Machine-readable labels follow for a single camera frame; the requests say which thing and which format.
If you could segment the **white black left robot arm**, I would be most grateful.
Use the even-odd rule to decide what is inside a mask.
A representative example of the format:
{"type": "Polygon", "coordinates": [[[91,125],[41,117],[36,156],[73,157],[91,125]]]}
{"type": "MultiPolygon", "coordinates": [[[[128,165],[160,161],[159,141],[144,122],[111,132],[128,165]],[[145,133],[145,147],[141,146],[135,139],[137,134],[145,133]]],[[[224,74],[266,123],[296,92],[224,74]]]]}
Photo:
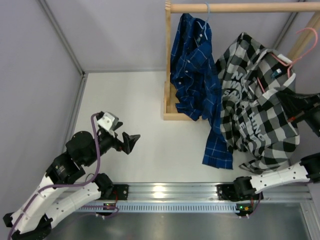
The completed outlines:
{"type": "Polygon", "coordinates": [[[130,154],[140,135],[122,133],[123,140],[99,129],[95,136],[77,132],[56,157],[27,202],[3,216],[10,240],[43,240],[59,222],[91,201],[109,199],[115,185],[100,173],[101,156],[110,149],[130,154]]]}

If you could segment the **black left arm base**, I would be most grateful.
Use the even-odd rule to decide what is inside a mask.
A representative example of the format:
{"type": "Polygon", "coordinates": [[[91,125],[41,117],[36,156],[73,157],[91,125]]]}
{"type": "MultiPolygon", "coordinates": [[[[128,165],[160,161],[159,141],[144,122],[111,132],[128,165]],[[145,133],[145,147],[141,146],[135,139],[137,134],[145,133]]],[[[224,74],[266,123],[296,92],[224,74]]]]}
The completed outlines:
{"type": "Polygon", "coordinates": [[[128,184],[115,184],[112,188],[109,188],[106,192],[103,192],[97,201],[103,201],[103,205],[110,209],[111,207],[115,207],[118,201],[126,201],[128,199],[128,195],[128,184]]]}

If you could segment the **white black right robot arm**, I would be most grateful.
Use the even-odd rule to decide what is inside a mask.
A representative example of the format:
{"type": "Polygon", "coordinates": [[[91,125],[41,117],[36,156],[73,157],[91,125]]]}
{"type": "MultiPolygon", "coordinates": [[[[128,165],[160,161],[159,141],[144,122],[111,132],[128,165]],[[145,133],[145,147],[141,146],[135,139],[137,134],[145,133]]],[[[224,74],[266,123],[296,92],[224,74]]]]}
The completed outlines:
{"type": "MultiPolygon", "coordinates": [[[[276,94],[291,123],[305,121],[312,131],[320,135],[320,94],[302,94],[280,91],[276,94]]],[[[320,181],[320,154],[303,157],[283,170],[261,175],[241,176],[232,184],[231,200],[251,200],[262,191],[291,183],[318,183],[320,181]]]]}

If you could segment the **pink wire hanger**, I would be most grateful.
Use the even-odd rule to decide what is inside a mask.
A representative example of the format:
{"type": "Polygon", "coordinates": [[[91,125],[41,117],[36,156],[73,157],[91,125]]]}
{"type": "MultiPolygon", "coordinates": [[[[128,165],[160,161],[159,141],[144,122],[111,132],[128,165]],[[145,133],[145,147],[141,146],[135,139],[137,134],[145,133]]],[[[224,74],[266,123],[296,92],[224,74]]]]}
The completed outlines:
{"type": "Polygon", "coordinates": [[[259,73],[256,80],[263,93],[273,88],[288,87],[292,90],[295,88],[296,74],[293,72],[294,64],[312,51],[318,43],[318,33],[312,27],[303,28],[297,33],[306,33],[308,36],[314,37],[312,47],[305,53],[302,53],[305,48],[303,44],[307,43],[308,40],[303,38],[296,42],[297,46],[292,50],[292,55],[289,57],[286,57],[274,49],[269,49],[258,59],[259,73]]]}

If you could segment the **black white checkered shirt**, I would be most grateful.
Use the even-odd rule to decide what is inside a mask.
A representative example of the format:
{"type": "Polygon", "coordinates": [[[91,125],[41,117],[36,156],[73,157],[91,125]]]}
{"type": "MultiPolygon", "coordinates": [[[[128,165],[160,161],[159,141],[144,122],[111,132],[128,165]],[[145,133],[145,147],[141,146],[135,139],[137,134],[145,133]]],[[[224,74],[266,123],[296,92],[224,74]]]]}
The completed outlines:
{"type": "Polygon", "coordinates": [[[222,86],[220,130],[230,152],[248,152],[240,168],[260,175],[288,164],[300,143],[277,97],[294,92],[291,60],[243,32],[217,60],[222,86]]]}

